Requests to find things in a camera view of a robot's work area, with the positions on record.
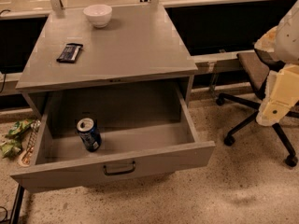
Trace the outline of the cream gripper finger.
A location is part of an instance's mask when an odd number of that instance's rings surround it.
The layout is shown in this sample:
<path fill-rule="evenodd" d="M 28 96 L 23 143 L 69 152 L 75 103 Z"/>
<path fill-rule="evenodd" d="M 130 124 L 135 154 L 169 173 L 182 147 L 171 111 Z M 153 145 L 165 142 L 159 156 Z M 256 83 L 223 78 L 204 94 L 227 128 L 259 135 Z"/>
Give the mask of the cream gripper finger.
<path fill-rule="evenodd" d="M 265 51 L 265 52 L 273 52 L 275 48 L 276 42 L 276 34 L 277 34 L 277 27 L 271 28 L 267 31 L 254 45 L 254 48 Z"/>
<path fill-rule="evenodd" d="M 272 126 L 299 101 L 299 66 L 286 64 L 278 72 L 271 71 L 264 94 L 256 121 L 262 126 Z"/>

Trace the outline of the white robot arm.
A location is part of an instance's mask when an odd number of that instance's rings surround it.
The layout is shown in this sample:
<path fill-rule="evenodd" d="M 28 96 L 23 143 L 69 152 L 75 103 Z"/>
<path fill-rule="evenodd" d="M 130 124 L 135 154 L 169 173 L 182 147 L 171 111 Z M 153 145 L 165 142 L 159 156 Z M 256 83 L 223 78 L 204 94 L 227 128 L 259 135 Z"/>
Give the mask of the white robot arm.
<path fill-rule="evenodd" d="M 265 33 L 254 45 L 260 51 L 274 52 L 284 62 L 266 80 L 265 97 L 256 121 L 272 126 L 287 115 L 299 101 L 299 1 L 296 1 L 279 24 Z"/>

